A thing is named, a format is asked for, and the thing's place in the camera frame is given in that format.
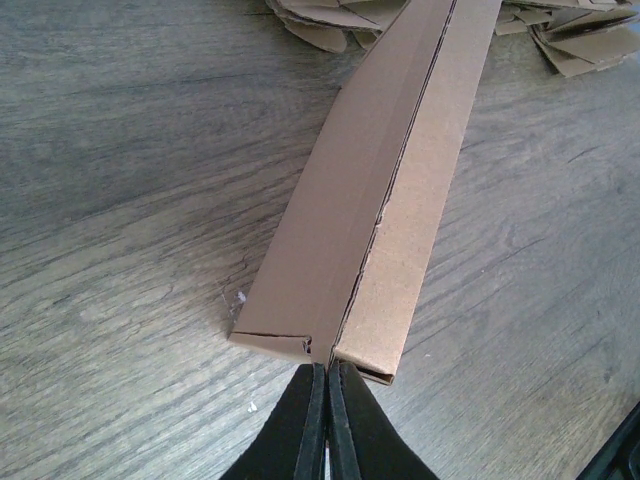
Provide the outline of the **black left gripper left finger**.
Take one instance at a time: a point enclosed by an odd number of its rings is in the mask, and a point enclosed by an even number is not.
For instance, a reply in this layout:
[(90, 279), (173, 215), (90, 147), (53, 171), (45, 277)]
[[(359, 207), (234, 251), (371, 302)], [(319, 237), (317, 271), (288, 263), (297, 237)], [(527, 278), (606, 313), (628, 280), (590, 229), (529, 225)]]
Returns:
[(326, 400), (324, 366), (318, 363), (299, 366), (254, 441), (222, 477), (322, 479)]

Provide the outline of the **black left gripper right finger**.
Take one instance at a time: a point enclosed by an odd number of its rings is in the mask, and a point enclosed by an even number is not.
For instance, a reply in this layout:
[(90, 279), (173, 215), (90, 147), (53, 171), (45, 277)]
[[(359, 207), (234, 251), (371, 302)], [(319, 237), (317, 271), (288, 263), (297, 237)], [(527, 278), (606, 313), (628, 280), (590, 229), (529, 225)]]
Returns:
[(328, 445), (333, 479), (435, 479), (404, 442), (350, 362), (328, 371)]

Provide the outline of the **cardboard box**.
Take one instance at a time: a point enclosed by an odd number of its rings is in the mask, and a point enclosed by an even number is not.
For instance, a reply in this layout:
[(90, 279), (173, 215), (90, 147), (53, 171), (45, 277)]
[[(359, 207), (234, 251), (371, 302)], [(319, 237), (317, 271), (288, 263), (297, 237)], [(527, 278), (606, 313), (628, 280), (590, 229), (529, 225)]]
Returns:
[(393, 381), (490, 42), (386, 32), (339, 91), (229, 338)]

